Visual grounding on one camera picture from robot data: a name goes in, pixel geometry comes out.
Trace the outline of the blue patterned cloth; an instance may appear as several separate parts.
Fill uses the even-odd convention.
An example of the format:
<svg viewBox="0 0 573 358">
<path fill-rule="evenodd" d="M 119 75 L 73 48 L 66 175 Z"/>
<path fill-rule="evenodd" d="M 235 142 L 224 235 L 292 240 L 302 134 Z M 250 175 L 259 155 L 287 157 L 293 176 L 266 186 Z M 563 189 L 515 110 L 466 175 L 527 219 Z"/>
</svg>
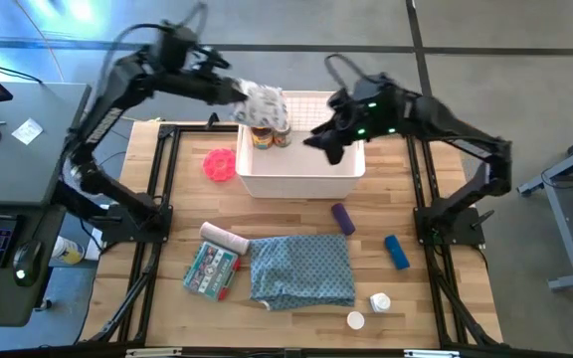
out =
<svg viewBox="0 0 573 358">
<path fill-rule="evenodd" d="M 250 299 L 268 310 L 355 303 L 347 239 L 341 234 L 255 239 L 249 254 Z"/>
</svg>

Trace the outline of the brown bottle yellow lid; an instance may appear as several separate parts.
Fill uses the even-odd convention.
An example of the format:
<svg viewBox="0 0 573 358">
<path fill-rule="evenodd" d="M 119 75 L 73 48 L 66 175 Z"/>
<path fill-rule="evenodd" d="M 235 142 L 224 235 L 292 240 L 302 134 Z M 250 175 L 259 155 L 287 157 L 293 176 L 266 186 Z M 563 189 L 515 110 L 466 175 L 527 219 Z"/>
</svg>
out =
<svg viewBox="0 0 573 358">
<path fill-rule="evenodd" d="M 251 135 L 257 149 L 269 149 L 274 144 L 274 130 L 270 127 L 252 127 Z"/>
</svg>

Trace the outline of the beige bandage roll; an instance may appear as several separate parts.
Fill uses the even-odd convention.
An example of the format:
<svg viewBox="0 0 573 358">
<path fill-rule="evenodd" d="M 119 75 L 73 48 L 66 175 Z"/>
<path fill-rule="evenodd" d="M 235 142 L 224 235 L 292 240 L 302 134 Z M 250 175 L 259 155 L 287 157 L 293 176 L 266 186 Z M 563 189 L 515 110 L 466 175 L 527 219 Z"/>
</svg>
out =
<svg viewBox="0 0 573 358">
<path fill-rule="evenodd" d="M 206 241 L 216 244 L 239 255 L 245 255 L 250 246 L 250 240 L 221 229 L 209 222 L 204 222 L 199 235 Z"/>
</svg>

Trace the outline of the white pill bottle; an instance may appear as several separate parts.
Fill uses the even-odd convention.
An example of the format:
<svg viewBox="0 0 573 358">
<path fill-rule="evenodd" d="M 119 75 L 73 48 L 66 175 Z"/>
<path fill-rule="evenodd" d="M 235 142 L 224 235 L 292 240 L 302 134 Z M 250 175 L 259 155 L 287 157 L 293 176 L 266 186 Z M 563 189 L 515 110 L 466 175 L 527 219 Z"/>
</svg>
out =
<svg viewBox="0 0 573 358">
<path fill-rule="evenodd" d="M 378 292 L 370 296 L 370 304 L 374 312 L 385 313 L 391 308 L 391 299 L 384 292 Z"/>
</svg>

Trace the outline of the white patterned pouch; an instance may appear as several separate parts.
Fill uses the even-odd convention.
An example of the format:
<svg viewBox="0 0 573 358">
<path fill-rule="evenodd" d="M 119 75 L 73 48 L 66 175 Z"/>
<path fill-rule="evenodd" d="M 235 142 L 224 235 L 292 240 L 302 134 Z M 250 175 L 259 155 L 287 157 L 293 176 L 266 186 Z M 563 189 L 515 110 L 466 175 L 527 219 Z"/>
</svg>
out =
<svg viewBox="0 0 573 358">
<path fill-rule="evenodd" d="M 247 96 L 233 105 L 230 118 L 249 127 L 285 129 L 287 104 L 283 89 L 238 79 L 240 90 Z"/>
</svg>

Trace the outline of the green first aid kit box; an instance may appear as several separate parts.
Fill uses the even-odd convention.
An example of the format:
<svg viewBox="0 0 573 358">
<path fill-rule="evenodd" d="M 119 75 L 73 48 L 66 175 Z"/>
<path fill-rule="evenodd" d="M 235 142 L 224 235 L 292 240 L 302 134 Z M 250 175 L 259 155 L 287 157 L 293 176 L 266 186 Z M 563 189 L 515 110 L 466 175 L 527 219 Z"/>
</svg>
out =
<svg viewBox="0 0 573 358">
<path fill-rule="evenodd" d="M 194 261 L 183 276 L 183 286 L 190 292 L 213 301 L 224 300 L 241 259 L 238 254 L 211 242 L 203 242 Z"/>
</svg>

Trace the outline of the silver bracket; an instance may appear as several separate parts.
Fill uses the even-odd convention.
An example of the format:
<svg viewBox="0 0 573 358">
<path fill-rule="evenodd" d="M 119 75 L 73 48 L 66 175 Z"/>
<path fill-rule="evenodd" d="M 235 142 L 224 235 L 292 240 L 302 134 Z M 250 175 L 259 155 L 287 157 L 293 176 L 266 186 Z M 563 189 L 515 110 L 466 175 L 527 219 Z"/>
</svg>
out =
<svg viewBox="0 0 573 358">
<path fill-rule="evenodd" d="M 405 349 L 404 358 L 461 358 L 459 351 Z"/>
<path fill-rule="evenodd" d="M 180 347 L 127 349 L 124 358 L 171 358 L 182 355 Z"/>
</svg>

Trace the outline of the purple bandage roll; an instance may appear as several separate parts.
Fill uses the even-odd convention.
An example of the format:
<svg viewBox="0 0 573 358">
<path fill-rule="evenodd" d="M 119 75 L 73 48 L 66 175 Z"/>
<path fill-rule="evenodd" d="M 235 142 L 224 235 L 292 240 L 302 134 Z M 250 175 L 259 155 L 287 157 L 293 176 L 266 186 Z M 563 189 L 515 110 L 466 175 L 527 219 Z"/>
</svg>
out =
<svg viewBox="0 0 573 358">
<path fill-rule="evenodd" d="M 345 236 L 350 236 L 355 232 L 355 225 L 350 219 L 350 216 L 342 203 L 334 204 L 331 207 L 331 213 L 336 223 L 340 227 L 340 230 Z"/>
</svg>

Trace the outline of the black computer mouse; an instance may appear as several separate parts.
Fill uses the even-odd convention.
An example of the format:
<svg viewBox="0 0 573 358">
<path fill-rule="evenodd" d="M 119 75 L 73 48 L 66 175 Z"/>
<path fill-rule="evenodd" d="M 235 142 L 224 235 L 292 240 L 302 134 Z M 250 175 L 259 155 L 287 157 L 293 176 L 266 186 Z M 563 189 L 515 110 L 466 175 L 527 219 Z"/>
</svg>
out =
<svg viewBox="0 0 573 358">
<path fill-rule="evenodd" d="M 14 280 L 19 286 L 31 286 L 39 276 L 43 244 L 39 241 L 24 243 L 13 259 Z"/>
</svg>

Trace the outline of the pink round pill organizer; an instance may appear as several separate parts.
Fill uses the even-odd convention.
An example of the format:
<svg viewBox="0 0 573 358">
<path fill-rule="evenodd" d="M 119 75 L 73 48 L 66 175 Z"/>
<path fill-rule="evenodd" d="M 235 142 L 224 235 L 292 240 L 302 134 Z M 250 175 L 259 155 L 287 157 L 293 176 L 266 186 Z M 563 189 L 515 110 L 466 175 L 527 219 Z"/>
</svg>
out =
<svg viewBox="0 0 573 358">
<path fill-rule="evenodd" d="M 236 175 L 236 154 L 226 148 L 211 150 L 203 160 L 202 169 L 214 182 L 229 181 Z"/>
</svg>

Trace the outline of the blue bandage roll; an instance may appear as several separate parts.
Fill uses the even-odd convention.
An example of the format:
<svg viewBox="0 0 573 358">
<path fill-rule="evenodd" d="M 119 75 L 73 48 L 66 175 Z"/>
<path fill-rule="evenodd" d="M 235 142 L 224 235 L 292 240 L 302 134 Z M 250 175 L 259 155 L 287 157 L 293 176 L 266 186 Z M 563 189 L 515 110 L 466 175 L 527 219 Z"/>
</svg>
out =
<svg viewBox="0 0 573 358">
<path fill-rule="evenodd" d="M 395 235 L 387 236 L 384 239 L 384 244 L 396 269 L 408 269 L 410 267 L 407 256 Z"/>
</svg>

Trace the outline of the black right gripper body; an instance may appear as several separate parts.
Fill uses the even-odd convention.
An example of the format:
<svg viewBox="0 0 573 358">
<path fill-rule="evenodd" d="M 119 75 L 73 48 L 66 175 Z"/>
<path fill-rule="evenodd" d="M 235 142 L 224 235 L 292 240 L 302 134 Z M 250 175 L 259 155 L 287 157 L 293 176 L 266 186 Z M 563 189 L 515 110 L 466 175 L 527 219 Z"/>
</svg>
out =
<svg viewBox="0 0 573 358">
<path fill-rule="evenodd" d="M 333 115 L 325 137 L 339 145 L 396 132 L 404 117 L 409 92 L 385 73 L 356 81 L 353 90 L 341 89 L 328 101 Z"/>
</svg>

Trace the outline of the white paper note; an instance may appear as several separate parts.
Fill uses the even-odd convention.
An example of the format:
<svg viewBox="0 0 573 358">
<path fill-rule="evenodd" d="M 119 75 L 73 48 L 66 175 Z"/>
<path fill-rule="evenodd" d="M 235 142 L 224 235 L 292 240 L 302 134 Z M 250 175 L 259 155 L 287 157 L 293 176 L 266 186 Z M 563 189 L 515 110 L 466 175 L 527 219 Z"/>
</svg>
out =
<svg viewBox="0 0 573 358">
<path fill-rule="evenodd" d="M 29 145 L 44 131 L 43 127 L 29 117 L 17 129 L 12 132 L 12 136 L 25 145 Z"/>
</svg>

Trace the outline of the gummy bottle white lid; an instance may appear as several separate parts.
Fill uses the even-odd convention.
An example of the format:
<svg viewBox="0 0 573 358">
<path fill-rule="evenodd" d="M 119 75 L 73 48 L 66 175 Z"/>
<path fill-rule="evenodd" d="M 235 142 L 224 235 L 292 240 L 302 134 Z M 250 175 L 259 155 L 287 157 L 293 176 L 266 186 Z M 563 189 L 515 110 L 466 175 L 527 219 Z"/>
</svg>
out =
<svg viewBox="0 0 573 358">
<path fill-rule="evenodd" d="M 287 147 L 291 143 L 291 128 L 288 123 L 273 130 L 273 142 L 277 147 Z"/>
</svg>

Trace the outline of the white plastic basket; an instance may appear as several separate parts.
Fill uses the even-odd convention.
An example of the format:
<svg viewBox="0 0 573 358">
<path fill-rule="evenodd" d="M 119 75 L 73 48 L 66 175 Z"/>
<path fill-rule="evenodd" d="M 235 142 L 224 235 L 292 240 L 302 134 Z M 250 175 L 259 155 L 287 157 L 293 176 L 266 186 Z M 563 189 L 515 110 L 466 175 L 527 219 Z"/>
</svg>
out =
<svg viewBox="0 0 573 358">
<path fill-rule="evenodd" d="M 303 144 L 310 131 L 328 121 L 329 91 L 286 90 L 284 98 L 291 126 L 290 144 L 259 149 L 252 131 L 240 126 L 236 148 L 236 173 L 249 194 L 268 199 L 343 199 L 365 174 L 361 141 L 344 148 L 342 161 L 328 163 L 325 153 Z"/>
</svg>

